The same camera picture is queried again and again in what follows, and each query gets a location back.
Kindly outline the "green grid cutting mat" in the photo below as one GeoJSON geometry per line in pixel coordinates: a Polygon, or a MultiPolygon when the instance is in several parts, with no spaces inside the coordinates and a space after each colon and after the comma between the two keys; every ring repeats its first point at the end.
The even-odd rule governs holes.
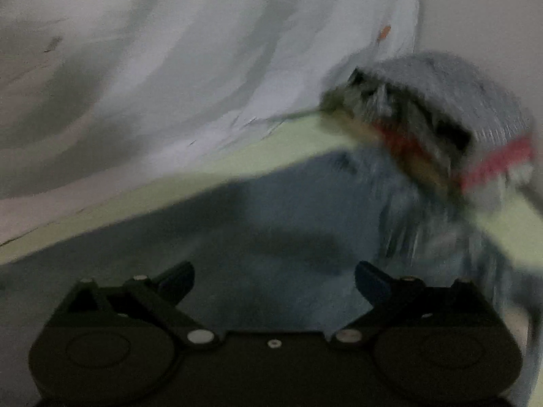
{"type": "MultiPolygon", "coordinates": [[[[193,170],[159,179],[147,186],[125,191],[93,206],[33,229],[1,244],[1,263],[23,256],[84,232],[151,212],[171,203],[247,175],[261,175],[290,166],[331,150],[352,149],[355,141],[344,131],[324,125],[316,118],[282,125],[261,141],[255,141],[193,170]]],[[[481,226],[516,263],[542,266],[542,217],[526,197],[515,196],[494,215],[477,214],[481,226]]]]}

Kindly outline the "blue denim jeans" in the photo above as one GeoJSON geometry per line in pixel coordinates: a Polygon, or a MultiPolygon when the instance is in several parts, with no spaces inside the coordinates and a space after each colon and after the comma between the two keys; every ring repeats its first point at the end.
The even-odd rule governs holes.
{"type": "Polygon", "coordinates": [[[41,406],[29,352],[82,279],[110,288],[182,262],[177,309],[216,334],[184,357],[166,395],[141,406],[365,406],[339,380],[338,330],[371,310],[368,262],[431,287],[470,281],[522,353],[509,406],[525,406],[542,360],[542,278],[513,265],[453,203],[378,148],[325,153],[60,241],[1,269],[1,402],[41,406]]]}

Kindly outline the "open storage bag with red trim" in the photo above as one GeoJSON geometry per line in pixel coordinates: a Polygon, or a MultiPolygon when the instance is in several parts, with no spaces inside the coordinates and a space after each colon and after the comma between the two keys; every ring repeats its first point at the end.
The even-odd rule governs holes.
{"type": "Polygon", "coordinates": [[[490,209],[534,172],[533,121],[518,98],[451,53],[414,53],[355,69],[320,107],[373,131],[414,175],[490,209]]]}

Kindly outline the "light blue carrot print sheet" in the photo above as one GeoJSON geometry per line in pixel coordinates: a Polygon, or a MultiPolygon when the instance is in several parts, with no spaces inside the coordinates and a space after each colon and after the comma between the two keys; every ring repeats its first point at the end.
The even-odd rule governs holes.
{"type": "Polygon", "coordinates": [[[1,0],[1,238],[194,163],[409,53],[419,0],[1,0]]]}

